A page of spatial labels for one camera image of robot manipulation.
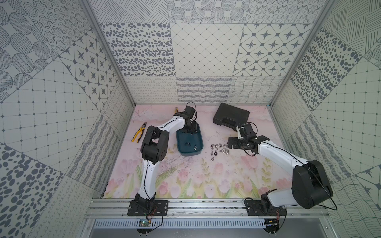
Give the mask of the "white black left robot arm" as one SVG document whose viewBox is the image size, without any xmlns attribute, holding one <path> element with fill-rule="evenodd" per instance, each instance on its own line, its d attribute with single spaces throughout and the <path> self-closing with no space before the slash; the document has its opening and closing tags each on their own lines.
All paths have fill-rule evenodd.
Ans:
<svg viewBox="0 0 381 238">
<path fill-rule="evenodd" d="M 185 108 L 176 112 L 168 122 L 147 129 L 140 148 L 144 164 L 142 183 L 135 197 L 136 203 L 142 207 L 154 204 L 159 165 L 167 155 L 170 136 L 177 131 L 197 133 L 196 105 L 191 106 L 191 103 L 188 102 Z"/>
</svg>

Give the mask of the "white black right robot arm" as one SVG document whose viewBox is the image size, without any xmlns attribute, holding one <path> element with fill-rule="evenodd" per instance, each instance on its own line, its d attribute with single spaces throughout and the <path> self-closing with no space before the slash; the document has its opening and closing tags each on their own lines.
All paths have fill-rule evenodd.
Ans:
<svg viewBox="0 0 381 238">
<path fill-rule="evenodd" d="M 287 206 L 311 209 L 333 200 L 333 191 L 324 166 L 318 160 L 300 158 L 278 147 L 268 137 L 258 136 L 251 123 L 236 126 L 237 137 L 229 137 L 228 148 L 251 151 L 251 157 L 261 155 L 282 167 L 292 176 L 290 188 L 275 189 L 261 195 L 264 211 Z"/>
</svg>

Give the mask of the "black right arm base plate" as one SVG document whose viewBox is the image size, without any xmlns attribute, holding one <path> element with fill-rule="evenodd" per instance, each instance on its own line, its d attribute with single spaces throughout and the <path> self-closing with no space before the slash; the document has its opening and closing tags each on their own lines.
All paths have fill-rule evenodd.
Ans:
<svg viewBox="0 0 381 238">
<path fill-rule="evenodd" d="M 284 206 L 274 207 L 268 201 L 245 198 L 244 205 L 248 216 L 285 216 L 287 209 Z"/>
</svg>

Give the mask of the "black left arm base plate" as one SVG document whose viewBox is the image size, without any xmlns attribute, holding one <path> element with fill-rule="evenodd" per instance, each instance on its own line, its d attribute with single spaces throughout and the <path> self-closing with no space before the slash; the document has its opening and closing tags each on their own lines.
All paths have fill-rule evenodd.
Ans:
<svg viewBox="0 0 381 238">
<path fill-rule="evenodd" d="M 167 216 L 168 200 L 144 199 L 140 196 L 130 202 L 128 216 Z"/>
</svg>

